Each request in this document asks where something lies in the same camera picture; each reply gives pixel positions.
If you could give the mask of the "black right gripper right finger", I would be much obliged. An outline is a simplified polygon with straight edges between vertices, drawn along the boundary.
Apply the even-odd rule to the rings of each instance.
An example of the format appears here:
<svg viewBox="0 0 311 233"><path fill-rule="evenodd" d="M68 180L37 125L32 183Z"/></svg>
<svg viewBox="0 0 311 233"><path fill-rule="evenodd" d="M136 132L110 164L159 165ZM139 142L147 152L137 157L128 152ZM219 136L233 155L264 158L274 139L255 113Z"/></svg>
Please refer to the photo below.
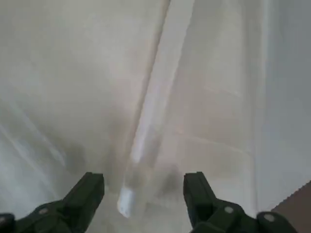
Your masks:
<svg viewBox="0 0 311 233"><path fill-rule="evenodd" d="M297 230L282 215L245 213L236 203L219 199L202 172L186 173L183 196L192 233L295 233Z"/></svg>

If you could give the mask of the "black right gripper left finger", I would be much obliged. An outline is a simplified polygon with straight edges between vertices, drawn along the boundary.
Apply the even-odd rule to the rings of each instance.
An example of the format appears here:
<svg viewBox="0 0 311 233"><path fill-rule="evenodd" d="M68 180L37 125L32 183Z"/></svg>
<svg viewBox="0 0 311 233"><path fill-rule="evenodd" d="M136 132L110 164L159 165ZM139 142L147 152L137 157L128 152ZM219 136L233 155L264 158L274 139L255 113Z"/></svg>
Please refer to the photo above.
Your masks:
<svg viewBox="0 0 311 233"><path fill-rule="evenodd" d="M104 197L104 176L87 172L63 199L44 203L16 219L0 214L2 233L85 233Z"/></svg>

